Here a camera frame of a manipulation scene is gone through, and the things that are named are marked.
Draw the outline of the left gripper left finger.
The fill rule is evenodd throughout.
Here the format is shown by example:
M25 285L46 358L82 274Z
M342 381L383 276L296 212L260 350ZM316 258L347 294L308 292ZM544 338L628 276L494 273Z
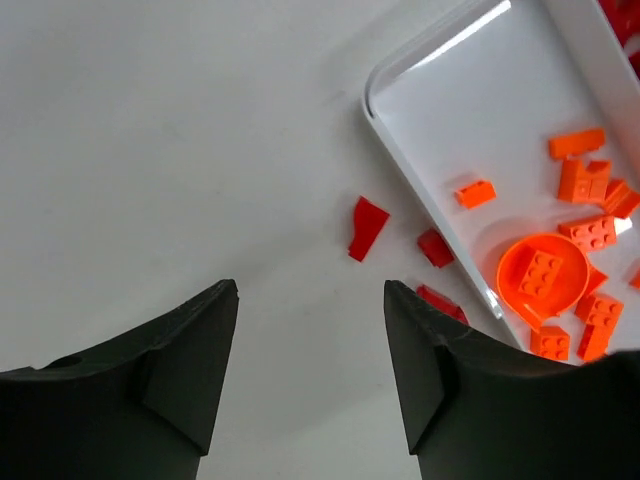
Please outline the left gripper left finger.
M239 306L225 279L41 369L1 375L5 479L193 479L212 442Z

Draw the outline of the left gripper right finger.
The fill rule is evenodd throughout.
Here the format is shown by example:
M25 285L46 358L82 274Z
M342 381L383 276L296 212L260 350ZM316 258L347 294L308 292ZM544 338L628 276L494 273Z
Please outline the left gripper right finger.
M384 317L409 452L425 479L635 479L639 354L584 366L513 348L400 281Z

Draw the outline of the orange dome lego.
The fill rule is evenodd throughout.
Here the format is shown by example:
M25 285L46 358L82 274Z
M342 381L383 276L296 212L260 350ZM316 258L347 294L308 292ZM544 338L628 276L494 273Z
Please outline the orange dome lego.
M580 247L566 236L538 233L504 252L495 280L500 299L537 331L577 303L589 277L590 264Z

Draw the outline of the orange lego pile in tray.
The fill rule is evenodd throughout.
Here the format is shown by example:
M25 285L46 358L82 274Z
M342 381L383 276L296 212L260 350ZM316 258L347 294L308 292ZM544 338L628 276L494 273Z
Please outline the orange lego pile in tray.
M450 143L443 171L455 233L518 348L579 363L638 348L639 183L608 127L478 128ZM534 331L500 299L495 277L504 252L538 233L573 241L590 277L574 306Z

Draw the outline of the red lego pile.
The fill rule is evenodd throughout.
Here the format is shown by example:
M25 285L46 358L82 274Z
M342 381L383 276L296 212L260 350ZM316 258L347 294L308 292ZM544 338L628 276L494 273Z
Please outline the red lego pile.
M376 205L365 196L359 196L351 213L352 235L347 247L347 254L357 262L364 262L371 251L389 254L393 260L404 258L416 263L418 268L430 266L432 269L443 269L453 264L455 256L440 233L433 227L421 232L413 242L389 238L378 248L378 239L384 237L384 230L389 224L391 214Z

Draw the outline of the white three-compartment tray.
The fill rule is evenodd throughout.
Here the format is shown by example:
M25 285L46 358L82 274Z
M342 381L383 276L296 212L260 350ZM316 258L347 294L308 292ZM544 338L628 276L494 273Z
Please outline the white three-compartment tray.
M371 72L363 111L456 259L471 325L525 347L495 274L520 238L591 216L556 197L551 137L602 127L639 185L639 81L596 1L466 1Z

